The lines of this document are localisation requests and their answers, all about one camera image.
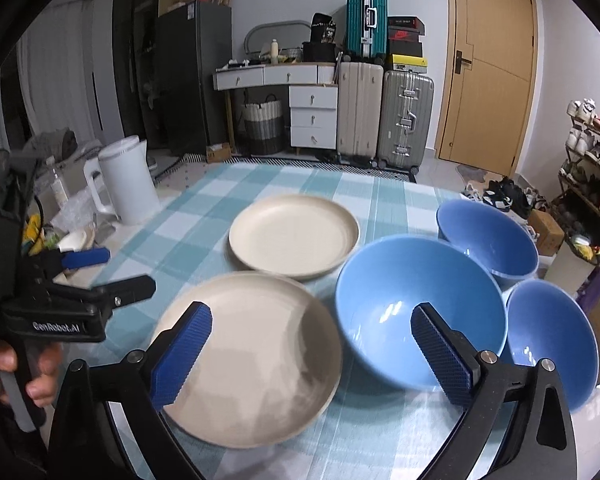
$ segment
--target finger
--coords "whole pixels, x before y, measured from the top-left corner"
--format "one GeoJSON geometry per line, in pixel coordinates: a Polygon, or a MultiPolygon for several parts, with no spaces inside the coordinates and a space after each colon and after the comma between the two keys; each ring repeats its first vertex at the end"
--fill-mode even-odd
{"type": "Polygon", "coordinates": [[[38,359],[38,368],[40,373],[51,375],[58,370],[62,362],[62,345],[60,343],[51,343],[46,346],[38,359]]]}
{"type": "Polygon", "coordinates": [[[0,341],[0,370],[14,372],[18,366],[16,352],[4,341],[0,341]]]}
{"type": "Polygon", "coordinates": [[[27,384],[26,390],[33,400],[55,397],[58,382],[55,375],[40,375],[27,384]]]}
{"type": "Polygon", "coordinates": [[[39,408],[44,408],[45,406],[51,405],[55,398],[56,396],[45,397],[44,399],[34,400],[33,403],[39,408]]]}

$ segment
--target beige plate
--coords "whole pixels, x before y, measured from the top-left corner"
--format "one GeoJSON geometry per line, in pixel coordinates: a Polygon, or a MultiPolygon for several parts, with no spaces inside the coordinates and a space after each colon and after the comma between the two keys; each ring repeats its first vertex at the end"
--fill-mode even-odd
{"type": "Polygon", "coordinates": [[[229,231],[240,261],[256,270],[306,280],[349,256],[360,229],[341,205],[309,195],[273,196],[242,211],[229,231]]]}
{"type": "Polygon", "coordinates": [[[164,411],[218,446],[270,446],[325,410],[340,381],[342,347],[327,308],[299,283],[259,272],[213,278],[179,295],[154,332],[193,301],[213,328],[176,401],[164,411]]]}

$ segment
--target gray refrigerator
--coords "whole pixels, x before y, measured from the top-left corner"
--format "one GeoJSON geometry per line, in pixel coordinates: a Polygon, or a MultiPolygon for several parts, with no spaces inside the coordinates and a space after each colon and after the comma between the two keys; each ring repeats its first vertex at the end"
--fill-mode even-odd
{"type": "Polygon", "coordinates": [[[206,153],[228,142],[216,68],[232,57],[231,7],[193,1],[159,16],[155,76],[162,122],[174,155],[206,153]]]}

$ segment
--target human hand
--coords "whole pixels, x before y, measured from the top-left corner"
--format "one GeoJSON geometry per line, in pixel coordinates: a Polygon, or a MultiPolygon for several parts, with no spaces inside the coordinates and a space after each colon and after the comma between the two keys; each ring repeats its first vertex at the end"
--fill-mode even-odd
{"type": "MultiPolygon", "coordinates": [[[[40,353],[38,368],[40,376],[27,383],[26,391],[36,406],[48,406],[56,398],[58,391],[58,367],[62,362],[60,343],[51,343],[40,353]]],[[[10,345],[0,340],[0,371],[14,372],[18,367],[16,352],[10,345]]],[[[0,382],[0,402],[9,403],[7,394],[0,382]]]]}

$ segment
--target wooden door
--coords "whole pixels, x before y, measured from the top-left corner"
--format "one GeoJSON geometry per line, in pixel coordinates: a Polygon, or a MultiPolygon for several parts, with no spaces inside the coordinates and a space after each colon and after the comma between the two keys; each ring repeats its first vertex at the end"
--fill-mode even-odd
{"type": "Polygon", "coordinates": [[[534,0],[456,0],[440,158],[513,173],[535,81],[535,16],[534,0]]]}

